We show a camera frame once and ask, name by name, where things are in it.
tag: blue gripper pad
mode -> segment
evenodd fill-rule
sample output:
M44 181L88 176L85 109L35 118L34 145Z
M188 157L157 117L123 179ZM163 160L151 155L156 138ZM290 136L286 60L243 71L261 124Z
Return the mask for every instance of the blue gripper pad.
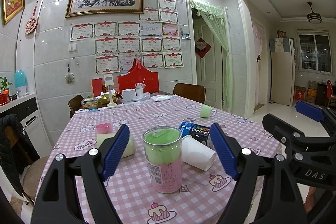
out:
M119 130L121 131L116 134L116 139L104 158L103 171L101 172L103 180L114 175L129 141L128 126L122 126Z
M230 175L234 180L238 178L236 168L236 157L233 155L229 146L223 137L224 133L219 126L214 123L210 127L210 138L216 149L220 162L225 170L225 173Z
M297 112L307 116L314 121L320 122L324 120L324 115L321 109L305 102L298 101L295 105L295 109Z

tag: black jacket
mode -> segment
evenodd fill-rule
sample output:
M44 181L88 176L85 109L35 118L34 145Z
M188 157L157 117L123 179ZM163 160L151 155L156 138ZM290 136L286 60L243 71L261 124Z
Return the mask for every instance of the black jacket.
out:
M18 134L18 143L23 150L27 152L33 162L37 161L40 156L36 152L26 130L16 115L7 115L0 118L0 166L13 188L19 195L23 196L19 174L23 173L24 168L28 166L29 163L23 157L22 151L18 148L18 143L13 147L10 146L10 141L5 136L5 128L7 126L11 126Z

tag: cabinet handle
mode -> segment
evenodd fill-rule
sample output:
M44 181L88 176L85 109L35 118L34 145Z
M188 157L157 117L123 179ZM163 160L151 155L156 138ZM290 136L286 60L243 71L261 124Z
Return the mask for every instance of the cabinet handle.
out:
M29 121L26 122L25 127L28 127L29 125L31 125L33 123L33 121L35 121L37 118L38 118L38 116L32 117Z

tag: pink curtain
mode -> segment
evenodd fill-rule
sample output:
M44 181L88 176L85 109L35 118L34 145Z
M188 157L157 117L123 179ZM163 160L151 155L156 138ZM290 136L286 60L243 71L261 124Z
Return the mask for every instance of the pink curtain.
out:
M256 65L256 75L255 75L255 105L259 102L259 63L257 62L257 58L261 55L261 51L263 50L263 41L266 41L266 33L265 28L254 20L252 20L253 34L254 34L254 49L255 49L255 65Z

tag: dining table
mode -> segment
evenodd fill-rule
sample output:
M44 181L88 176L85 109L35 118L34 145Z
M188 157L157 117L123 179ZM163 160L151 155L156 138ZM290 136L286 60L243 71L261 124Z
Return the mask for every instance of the dining table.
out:
M96 112L76 112L53 147L38 189L57 154L62 153L67 158L78 157L96 147L95 125L110 122L116 133L125 124L135 139L136 151L122 158L115 174L104 182L121 221L126 224L215 224L236 183L225 173L218 156L207 171L183 163L183 179L179 190L162 194L151 187L143 133L158 125L178 128L184 121L208 127L217 122L225 135L234 137L241 147L247 147L257 155L273 158L281 152L281 144L260 123L223 110L212 108L209 118L201 118L202 106L201 103L175 97L161 102L134 102ZM262 184L263 177L258 177L254 196ZM94 223L81 177L76 177L76 185L84 220ZM158 206L161 208L159 215L153 213Z

